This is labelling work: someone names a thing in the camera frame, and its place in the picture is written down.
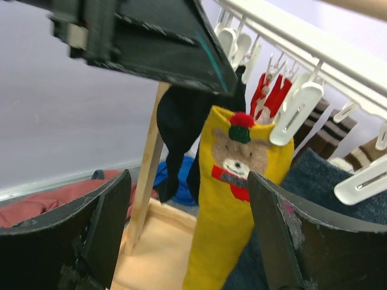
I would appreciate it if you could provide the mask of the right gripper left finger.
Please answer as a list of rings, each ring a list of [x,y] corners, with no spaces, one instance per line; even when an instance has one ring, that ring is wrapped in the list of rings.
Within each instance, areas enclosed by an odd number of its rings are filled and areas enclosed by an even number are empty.
[[[128,170],[94,191],[1,229],[1,289],[108,289],[131,192]]]

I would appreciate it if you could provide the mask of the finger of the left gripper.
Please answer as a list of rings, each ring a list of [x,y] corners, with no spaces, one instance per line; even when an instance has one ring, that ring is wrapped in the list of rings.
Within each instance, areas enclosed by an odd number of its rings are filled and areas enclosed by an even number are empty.
[[[199,1],[53,1],[53,35],[90,66],[232,95],[237,76]]]

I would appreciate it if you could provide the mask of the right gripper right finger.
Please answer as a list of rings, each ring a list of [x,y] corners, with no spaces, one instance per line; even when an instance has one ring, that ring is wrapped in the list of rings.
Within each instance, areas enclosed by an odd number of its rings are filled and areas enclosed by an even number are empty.
[[[247,183],[270,289],[386,289],[386,226],[323,208],[258,173]]]

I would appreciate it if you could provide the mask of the white plastic clip hanger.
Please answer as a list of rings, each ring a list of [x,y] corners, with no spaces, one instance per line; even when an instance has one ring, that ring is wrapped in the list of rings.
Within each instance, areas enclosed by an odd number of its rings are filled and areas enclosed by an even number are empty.
[[[267,1],[221,1],[220,5],[231,18],[238,18],[305,68],[298,74],[281,60],[267,67],[272,74],[282,71],[284,77],[294,79],[274,119],[273,144],[283,146],[290,141],[322,98],[325,83],[349,98],[335,121],[342,121],[358,108],[386,118],[383,62]]]

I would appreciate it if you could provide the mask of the navy patterned sock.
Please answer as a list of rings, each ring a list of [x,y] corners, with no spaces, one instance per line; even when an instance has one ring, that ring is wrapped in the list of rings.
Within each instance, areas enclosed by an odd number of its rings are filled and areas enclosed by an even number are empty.
[[[385,192],[353,206],[344,205],[335,197],[334,187],[349,177],[347,171],[330,164],[312,150],[306,150],[278,186],[336,213],[386,226]],[[256,227],[224,289],[270,289]]]

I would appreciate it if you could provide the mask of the yellow sock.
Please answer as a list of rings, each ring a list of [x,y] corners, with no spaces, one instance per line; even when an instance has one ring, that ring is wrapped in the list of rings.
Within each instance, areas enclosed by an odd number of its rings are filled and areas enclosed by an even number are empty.
[[[221,289],[254,227],[247,177],[255,172],[280,184],[294,143],[272,144],[274,124],[212,106],[199,145],[199,212],[183,289]]]

